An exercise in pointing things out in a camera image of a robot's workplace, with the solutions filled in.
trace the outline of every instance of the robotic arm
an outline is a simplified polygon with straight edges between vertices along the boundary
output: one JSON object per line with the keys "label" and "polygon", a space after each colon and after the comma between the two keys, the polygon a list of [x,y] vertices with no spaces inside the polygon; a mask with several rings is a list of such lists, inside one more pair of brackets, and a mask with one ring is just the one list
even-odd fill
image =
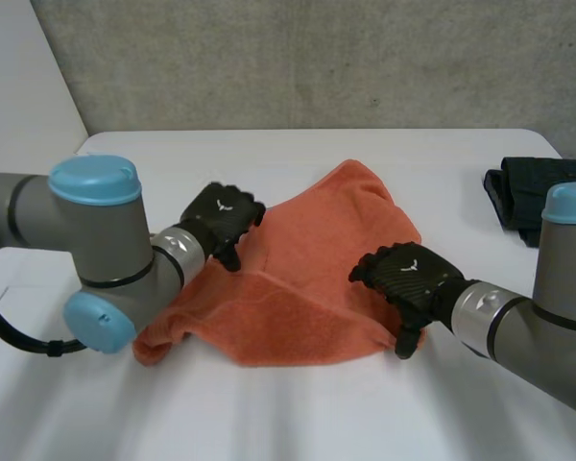
{"label": "robotic arm", "polygon": [[439,321],[478,355],[576,410],[576,182],[550,189],[542,218],[532,299],[465,279],[415,243],[363,256],[349,279],[399,309],[400,358],[415,351],[422,328]]}
{"label": "robotic arm", "polygon": [[0,173],[0,248],[72,254],[82,289],[63,317],[76,341],[43,343],[0,315],[0,337],[60,356],[84,347],[122,350],[215,256],[240,269],[234,249],[265,207],[235,186],[208,185],[176,225],[150,234],[134,165],[115,156],[75,157],[47,176]]}

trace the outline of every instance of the towel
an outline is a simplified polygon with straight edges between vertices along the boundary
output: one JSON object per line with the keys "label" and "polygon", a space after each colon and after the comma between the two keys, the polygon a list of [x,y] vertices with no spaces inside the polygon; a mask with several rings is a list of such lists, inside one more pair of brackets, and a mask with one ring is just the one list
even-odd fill
{"label": "towel", "polygon": [[576,160],[504,158],[500,170],[487,172],[484,188],[501,226],[518,231],[528,247],[537,248],[546,194],[561,182],[576,182]]}
{"label": "towel", "polygon": [[329,364],[392,348],[396,308],[348,275],[365,253],[420,242],[383,182],[347,160],[267,210],[238,273],[210,260],[132,345],[144,365],[192,333],[246,366]]}

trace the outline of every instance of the white wall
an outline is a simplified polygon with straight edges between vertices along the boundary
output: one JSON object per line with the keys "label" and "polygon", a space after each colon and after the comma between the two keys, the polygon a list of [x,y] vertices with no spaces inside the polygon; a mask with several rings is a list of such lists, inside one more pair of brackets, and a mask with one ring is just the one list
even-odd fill
{"label": "white wall", "polygon": [[0,171],[46,174],[87,133],[28,0],[0,0]]}

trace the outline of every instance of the black cable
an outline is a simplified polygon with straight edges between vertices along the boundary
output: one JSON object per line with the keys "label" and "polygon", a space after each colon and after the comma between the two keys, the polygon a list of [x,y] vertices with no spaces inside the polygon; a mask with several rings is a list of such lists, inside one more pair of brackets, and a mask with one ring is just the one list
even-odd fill
{"label": "black cable", "polygon": [[50,357],[60,357],[65,353],[85,349],[85,346],[77,340],[45,342],[32,338],[13,327],[2,314],[0,314],[0,339],[21,351],[44,353]]}

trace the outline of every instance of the orange towel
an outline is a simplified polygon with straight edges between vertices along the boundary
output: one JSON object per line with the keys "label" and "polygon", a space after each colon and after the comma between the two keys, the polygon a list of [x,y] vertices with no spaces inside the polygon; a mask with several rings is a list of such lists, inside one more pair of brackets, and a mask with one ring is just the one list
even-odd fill
{"label": "orange towel", "polygon": [[335,363],[389,349],[396,309],[348,275],[365,253],[410,241],[420,236],[382,181],[347,160],[267,210],[239,244],[240,272],[207,262],[141,332],[134,355],[155,364],[189,333],[249,366]]}

